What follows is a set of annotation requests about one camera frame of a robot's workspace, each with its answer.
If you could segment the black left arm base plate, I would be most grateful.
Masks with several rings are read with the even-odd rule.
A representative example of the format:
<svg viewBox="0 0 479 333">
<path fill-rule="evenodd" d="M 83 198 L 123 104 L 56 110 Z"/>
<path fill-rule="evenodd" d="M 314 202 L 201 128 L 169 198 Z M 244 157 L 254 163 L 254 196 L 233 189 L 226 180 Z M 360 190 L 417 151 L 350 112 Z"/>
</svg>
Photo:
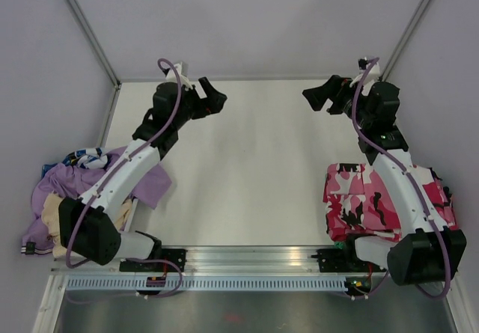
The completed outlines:
<svg viewBox="0 0 479 333">
<path fill-rule="evenodd" d="M 161 251 L 151 254 L 147 260 L 167 260 L 184 272 L 187 250 L 184 248 L 162 248 Z M 140 263 L 125 260 L 120 263 L 121 272 L 176 272 L 176 269 L 167 263 Z"/>
</svg>

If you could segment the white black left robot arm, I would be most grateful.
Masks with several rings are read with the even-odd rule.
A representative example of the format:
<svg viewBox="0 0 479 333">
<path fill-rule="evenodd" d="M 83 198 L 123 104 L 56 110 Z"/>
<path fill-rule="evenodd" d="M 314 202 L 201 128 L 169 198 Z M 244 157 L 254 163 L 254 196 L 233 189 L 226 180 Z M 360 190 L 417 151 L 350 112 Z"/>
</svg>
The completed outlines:
<svg viewBox="0 0 479 333">
<path fill-rule="evenodd" d="M 77 199 L 65 198 L 58 207 L 61 244 L 101 266 L 115 259 L 137 261 L 147 271 L 162 265 L 162 243 L 142 232 L 124 232 L 115 216 L 126 198 L 178 140 L 180 128 L 189 120 L 218 114 L 227 96 L 206 77 L 198 80 L 205 96 L 194 85 L 163 82 L 153 95 L 153 106 L 132 134 L 120 158 Z"/>
</svg>

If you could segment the purple trousers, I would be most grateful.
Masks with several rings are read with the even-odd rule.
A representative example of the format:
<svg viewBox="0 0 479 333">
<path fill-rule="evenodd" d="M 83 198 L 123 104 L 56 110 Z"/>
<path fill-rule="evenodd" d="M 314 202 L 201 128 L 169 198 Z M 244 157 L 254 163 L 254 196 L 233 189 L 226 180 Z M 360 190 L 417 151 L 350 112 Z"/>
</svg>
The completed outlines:
<svg viewBox="0 0 479 333">
<path fill-rule="evenodd" d="M 110 151 L 104 150 L 110 158 L 107 168 L 87 170 L 74 176 L 45 176 L 33 190 L 31 210 L 34 221 L 22 237 L 20 252 L 24 255 L 52 254 L 55 258 L 63 257 L 67 249 L 61 245 L 58 207 L 63 198 L 78 198 L 89 190 L 104 173 L 120 158 L 125 151 L 119 147 Z M 124 230 L 131 214 L 132 200 L 135 198 L 151 209 L 156 208 L 159 200 L 171 186 L 171 179 L 165 170 L 157 165 L 152 168 L 128 194 L 114 218 L 118 230 Z"/>
</svg>

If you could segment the pink camouflage trousers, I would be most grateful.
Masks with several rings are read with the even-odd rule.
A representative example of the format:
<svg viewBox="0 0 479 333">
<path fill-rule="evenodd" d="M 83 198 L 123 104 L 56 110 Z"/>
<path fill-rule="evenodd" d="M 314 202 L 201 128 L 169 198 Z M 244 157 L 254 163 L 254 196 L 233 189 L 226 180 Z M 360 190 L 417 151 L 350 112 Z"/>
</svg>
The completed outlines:
<svg viewBox="0 0 479 333">
<path fill-rule="evenodd" d="M 326 232 L 332 241 L 343 242 L 348 236 L 360 234 L 400 241 L 397 211 L 382 179 L 369 165 L 330 165 L 323 202 L 326 204 Z"/>
</svg>

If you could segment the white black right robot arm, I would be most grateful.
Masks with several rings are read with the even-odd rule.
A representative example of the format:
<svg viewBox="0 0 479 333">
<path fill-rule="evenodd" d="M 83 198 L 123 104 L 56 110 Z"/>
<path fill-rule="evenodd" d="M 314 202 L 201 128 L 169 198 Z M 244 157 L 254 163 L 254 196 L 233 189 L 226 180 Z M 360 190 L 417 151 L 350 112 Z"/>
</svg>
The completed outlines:
<svg viewBox="0 0 479 333">
<path fill-rule="evenodd" d="M 374 83 L 364 94 L 355 79 L 331 76 L 303 91 L 315 111 L 345 114 L 359 127 L 363 163 L 334 163 L 326 172 L 326 231 L 346 246 L 351 270 L 372 263 L 395 284 L 454 278 L 466 248 L 449 189 L 432 168 L 416 165 L 397 127 L 399 89 Z"/>
</svg>

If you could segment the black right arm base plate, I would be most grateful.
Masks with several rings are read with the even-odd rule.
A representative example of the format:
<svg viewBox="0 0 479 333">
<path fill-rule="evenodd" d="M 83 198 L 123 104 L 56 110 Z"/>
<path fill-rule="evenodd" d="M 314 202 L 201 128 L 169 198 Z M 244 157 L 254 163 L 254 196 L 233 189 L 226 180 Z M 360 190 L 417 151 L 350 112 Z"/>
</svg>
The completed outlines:
<svg viewBox="0 0 479 333">
<path fill-rule="evenodd" d="M 336 247 L 317 249 L 311 256 L 321 272 L 326 273 L 375 273 L 384 272 L 374 263 L 358 259 L 343 249 Z"/>
</svg>

